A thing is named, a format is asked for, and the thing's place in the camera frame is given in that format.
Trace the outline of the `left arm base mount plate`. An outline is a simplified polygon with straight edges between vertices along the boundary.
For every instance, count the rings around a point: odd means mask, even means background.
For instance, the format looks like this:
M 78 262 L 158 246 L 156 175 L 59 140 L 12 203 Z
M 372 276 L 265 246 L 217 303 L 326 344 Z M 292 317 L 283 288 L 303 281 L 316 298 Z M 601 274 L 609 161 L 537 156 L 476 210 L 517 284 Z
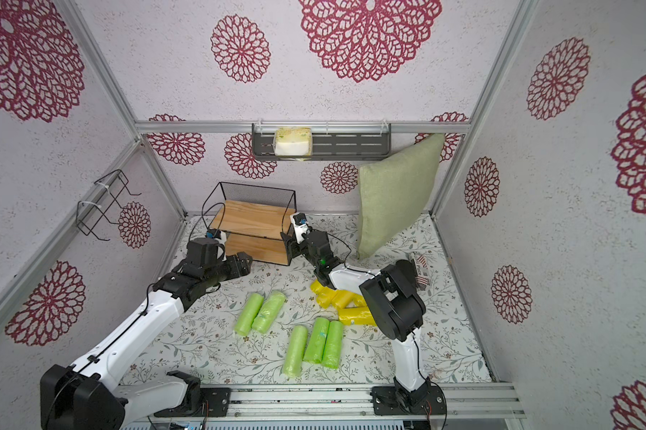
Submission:
M 180 417 L 226 417 L 230 406 L 232 390 L 229 388 L 201 388 L 193 391 L 175 407 L 160 410 L 153 417 L 179 419 Z

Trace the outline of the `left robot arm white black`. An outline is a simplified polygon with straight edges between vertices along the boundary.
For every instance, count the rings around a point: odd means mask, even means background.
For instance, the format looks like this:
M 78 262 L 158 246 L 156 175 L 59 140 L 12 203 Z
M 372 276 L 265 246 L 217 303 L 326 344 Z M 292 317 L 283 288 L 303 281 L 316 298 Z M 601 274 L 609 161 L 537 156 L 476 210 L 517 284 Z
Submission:
M 140 306 L 104 340 L 67 367 L 53 365 L 40 380 L 44 429 L 120 429 L 158 412 L 194 416 L 208 411 L 199 378 L 171 371 L 150 383 L 122 378 L 162 331 L 225 281 L 245 277 L 253 259 L 229 255 L 222 240 L 196 238 L 176 267 L 147 288 Z

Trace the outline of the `green bag roll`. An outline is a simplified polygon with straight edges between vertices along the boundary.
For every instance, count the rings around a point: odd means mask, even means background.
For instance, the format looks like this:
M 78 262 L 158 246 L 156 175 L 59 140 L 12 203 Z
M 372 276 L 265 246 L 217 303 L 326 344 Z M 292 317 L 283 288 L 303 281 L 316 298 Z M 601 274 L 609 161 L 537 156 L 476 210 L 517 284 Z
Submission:
M 310 340 L 303 355 L 303 361 L 310 364 L 320 364 L 323 358 L 328 338 L 330 320 L 318 317 L 312 327 Z
M 288 378 L 296 378 L 301 375 L 303 356 L 308 340 L 308 329 L 305 326 L 296 325 L 292 329 L 282 374 Z
M 328 336 L 321 358 L 321 365 L 339 369 L 344 338 L 344 324 L 332 321 L 328 326 Z
M 269 297 L 263 302 L 260 310 L 258 311 L 251 329 L 258 333 L 266 334 L 273 322 L 275 322 L 278 314 L 285 304 L 286 295 L 280 291 L 273 291 Z
M 265 298 L 259 293 L 251 293 L 244 304 L 244 309 L 236 320 L 233 331 L 239 336 L 247 336 L 251 331 L 256 316 Z

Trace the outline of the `black wire wooden shelf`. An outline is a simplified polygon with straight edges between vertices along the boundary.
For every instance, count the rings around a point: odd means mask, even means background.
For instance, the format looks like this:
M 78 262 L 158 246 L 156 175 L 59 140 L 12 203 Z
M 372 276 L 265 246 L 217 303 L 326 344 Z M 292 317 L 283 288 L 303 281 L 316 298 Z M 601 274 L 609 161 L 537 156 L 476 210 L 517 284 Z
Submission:
M 228 254 L 245 252 L 253 260 L 287 266 L 283 234 L 291 232 L 290 216 L 297 212 L 296 191 L 221 181 L 201 207 L 208 229 L 226 235 Z

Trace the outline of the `yellow bag roll front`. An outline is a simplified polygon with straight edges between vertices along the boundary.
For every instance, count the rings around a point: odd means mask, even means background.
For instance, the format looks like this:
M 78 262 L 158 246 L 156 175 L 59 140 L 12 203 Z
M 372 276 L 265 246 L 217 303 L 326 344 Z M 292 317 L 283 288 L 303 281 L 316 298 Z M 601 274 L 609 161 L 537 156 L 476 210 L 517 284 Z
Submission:
M 337 314 L 344 325 L 377 325 L 367 306 L 339 309 Z

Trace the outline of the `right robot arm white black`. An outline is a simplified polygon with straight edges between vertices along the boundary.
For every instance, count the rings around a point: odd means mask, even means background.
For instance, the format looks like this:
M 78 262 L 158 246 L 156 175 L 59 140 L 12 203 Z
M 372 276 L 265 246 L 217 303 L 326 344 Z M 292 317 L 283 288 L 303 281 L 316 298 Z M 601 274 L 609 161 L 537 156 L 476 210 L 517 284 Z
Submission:
M 420 337 L 426 306 L 418 294 L 414 263 L 398 260 L 379 270 L 348 266 L 333 252 L 329 234 L 311 227 L 304 214 L 296 213 L 291 222 L 289 232 L 281 235 L 287 256 L 304 257 L 323 287 L 364 298 L 377 327 L 391 341 L 397 397 L 425 400 L 430 379 L 421 369 Z

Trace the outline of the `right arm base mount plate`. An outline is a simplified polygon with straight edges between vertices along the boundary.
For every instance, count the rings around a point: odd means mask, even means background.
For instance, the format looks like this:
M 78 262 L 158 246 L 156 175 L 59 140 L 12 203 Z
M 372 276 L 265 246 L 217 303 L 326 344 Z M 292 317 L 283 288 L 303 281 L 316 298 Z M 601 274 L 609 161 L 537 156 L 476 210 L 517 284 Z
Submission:
M 373 386 L 371 402 L 377 416 L 444 416 L 448 412 L 443 390 L 430 383 L 412 392 L 401 386 Z

